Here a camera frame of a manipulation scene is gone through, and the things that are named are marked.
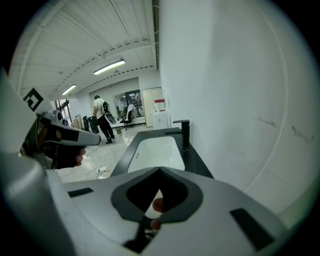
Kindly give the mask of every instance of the tube light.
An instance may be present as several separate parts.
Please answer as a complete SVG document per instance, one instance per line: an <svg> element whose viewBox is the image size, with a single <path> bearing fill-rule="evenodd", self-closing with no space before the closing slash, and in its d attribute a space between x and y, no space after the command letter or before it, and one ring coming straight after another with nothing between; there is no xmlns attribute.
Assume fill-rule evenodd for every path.
<svg viewBox="0 0 320 256"><path fill-rule="evenodd" d="M122 65L122 64L125 64L125 63L126 63L125 60L124 60L124 59L121 59L121 60L118 60L118 61L116 61L116 62L114 62L114 63L111 63L111 64L109 64L109 65L106 65L106 66L104 66L104 67L102 67L102 68L99 68L98 70L94 71L93 73L94 73L95 75L98 75L98 74L100 74L100 73L102 73L102 72L104 72L104 71L107 71L107 70L109 70L109 69L115 68L115 67L117 67L117 66L119 66L119 65Z"/></svg>
<svg viewBox="0 0 320 256"><path fill-rule="evenodd" d="M69 89L67 89L64 93L62 93L62 95L66 95L68 92L70 92L75 87L76 87L76 85L73 84Z"/></svg>

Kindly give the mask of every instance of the countertop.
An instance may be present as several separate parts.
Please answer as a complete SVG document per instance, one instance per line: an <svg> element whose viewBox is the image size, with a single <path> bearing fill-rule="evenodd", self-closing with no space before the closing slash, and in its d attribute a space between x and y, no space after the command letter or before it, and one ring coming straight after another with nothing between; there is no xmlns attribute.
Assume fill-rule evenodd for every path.
<svg viewBox="0 0 320 256"><path fill-rule="evenodd" d="M208 178L214 178L211 172L206 167L205 163L202 161L200 156L198 155L197 151L194 147L190 144L190 149L188 151L183 151L181 149L182 146L182 134L170 134L166 135L168 132L178 132L180 131L179 128L168 128L168 129L159 129L159 130L148 130L148 131L140 131L134 137L131 144L128 146L126 151L124 152L123 156L115 166L111 176L116 176L120 174L126 174L128 172L128 168L133 158L139 143L145 139L149 138L157 138L163 136L171 136L174 138L182 160L185 165L185 172L190 172L198 175L202 175Z"/></svg>

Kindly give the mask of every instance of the faucet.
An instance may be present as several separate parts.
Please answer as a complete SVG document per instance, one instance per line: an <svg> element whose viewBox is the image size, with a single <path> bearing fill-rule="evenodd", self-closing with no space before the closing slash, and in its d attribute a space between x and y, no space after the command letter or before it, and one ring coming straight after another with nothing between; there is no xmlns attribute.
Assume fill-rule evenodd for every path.
<svg viewBox="0 0 320 256"><path fill-rule="evenodd" d="M169 131L166 135L170 134L182 134L182 150L188 151L190 149L190 121L189 120L177 120L173 121L173 124L181 123L181 131Z"/></svg>

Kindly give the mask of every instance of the sink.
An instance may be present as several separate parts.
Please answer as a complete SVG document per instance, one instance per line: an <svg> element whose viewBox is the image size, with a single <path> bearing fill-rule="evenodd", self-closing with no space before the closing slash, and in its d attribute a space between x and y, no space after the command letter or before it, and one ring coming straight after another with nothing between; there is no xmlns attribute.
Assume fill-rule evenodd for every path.
<svg viewBox="0 0 320 256"><path fill-rule="evenodd" d="M147 138L139 143L129 165L128 173L148 167L185 170L184 161L173 137Z"/></svg>

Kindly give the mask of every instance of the ceiling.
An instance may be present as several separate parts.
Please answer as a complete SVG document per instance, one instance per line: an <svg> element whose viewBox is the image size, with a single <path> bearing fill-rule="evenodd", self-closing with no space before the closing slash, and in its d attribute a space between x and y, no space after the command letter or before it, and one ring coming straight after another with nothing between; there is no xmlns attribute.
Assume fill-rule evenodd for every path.
<svg viewBox="0 0 320 256"><path fill-rule="evenodd" d="M114 77L157 69L152 0L53 0L29 22L15 50L9 80L55 100ZM124 59L125 64L94 75Z"/></svg>

